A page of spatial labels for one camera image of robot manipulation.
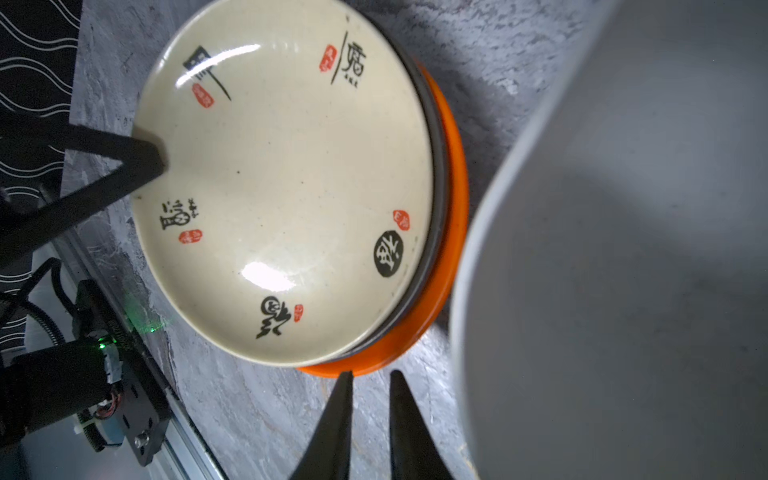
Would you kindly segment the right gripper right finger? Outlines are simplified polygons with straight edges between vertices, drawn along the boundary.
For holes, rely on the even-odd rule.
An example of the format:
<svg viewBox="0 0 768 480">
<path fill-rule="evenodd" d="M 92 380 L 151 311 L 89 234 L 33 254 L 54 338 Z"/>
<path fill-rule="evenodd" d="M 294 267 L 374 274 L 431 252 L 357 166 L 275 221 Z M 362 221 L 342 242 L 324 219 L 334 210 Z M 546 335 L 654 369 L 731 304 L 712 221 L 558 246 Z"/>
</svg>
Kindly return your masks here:
<svg viewBox="0 0 768 480">
<path fill-rule="evenodd" d="M 390 374 L 389 440 L 393 479 L 453 479 L 400 370 Z"/>
</svg>

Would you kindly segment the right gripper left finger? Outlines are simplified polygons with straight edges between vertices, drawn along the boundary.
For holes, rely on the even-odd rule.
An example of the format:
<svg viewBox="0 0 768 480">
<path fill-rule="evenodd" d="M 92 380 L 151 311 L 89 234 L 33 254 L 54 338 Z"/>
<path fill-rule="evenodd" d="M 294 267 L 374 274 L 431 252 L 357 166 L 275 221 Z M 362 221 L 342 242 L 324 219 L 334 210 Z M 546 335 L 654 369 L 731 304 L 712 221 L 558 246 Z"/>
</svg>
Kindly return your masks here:
<svg viewBox="0 0 768 480">
<path fill-rule="evenodd" d="M 299 479 L 348 479 L 353 414 L 353 374 L 343 372 L 306 451 L 290 476 Z"/>
</svg>

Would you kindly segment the cream yellow plate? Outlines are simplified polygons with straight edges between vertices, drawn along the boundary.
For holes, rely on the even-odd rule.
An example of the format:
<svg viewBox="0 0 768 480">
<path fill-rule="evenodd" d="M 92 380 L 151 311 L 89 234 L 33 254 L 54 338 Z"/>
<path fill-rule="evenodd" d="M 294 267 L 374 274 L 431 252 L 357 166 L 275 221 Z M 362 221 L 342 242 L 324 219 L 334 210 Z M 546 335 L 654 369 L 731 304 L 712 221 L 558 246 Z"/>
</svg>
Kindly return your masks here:
<svg viewBox="0 0 768 480">
<path fill-rule="evenodd" d="M 215 1 L 159 57 L 136 137 L 165 172 L 132 197 L 179 315 L 238 357 L 305 367 L 398 315 L 440 216 L 415 81 L 340 1 Z"/>
</svg>

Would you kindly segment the orange plate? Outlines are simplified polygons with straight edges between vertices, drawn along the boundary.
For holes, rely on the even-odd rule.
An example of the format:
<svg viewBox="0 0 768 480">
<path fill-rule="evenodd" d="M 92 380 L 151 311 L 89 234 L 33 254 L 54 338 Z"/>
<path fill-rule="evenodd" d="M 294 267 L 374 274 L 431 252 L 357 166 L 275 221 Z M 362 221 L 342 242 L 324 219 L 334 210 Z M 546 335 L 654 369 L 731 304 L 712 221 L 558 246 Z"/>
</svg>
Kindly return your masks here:
<svg viewBox="0 0 768 480">
<path fill-rule="evenodd" d="M 468 170 L 458 125 L 446 97 L 429 71 L 425 67 L 420 70 L 428 82 L 440 113 L 449 158 L 450 201 L 437 257 L 419 298 L 392 330 L 369 348 L 348 358 L 302 367 L 300 371 L 308 375 L 336 378 L 341 373 L 350 371 L 355 376 L 363 376 L 388 366 L 404 355 L 426 333 L 451 293 L 469 224 Z"/>
</svg>

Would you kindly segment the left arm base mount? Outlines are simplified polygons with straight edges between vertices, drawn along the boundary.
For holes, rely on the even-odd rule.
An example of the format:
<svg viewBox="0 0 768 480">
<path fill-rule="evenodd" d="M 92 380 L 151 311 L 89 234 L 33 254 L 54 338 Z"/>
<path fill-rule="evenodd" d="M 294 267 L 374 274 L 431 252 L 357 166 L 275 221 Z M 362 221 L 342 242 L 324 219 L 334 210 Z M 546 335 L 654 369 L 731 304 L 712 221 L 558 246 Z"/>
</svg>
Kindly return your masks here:
<svg viewBox="0 0 768 480">
<path fill-rule="evenodd" d="M 72 317 L 72 341 L 28 295 L 45 274 Z M 114 420 L 142 466 L 160 450 L 171 409 L 163 387 L 146 363 L 140 339 L 128 331 L 93 280 L 77 286 L 74 300 L 61 282 L 61 262 L 45 261 L 15 294 L 1 296 L 3 324 L 21 311 L 36 321 L 51 347 L 14 358 L 1 368 L 1 446 L 7 449 L 28 434 L 74 416 L 92 448 L 108 441 L 98 430 Z"/>
</svg>

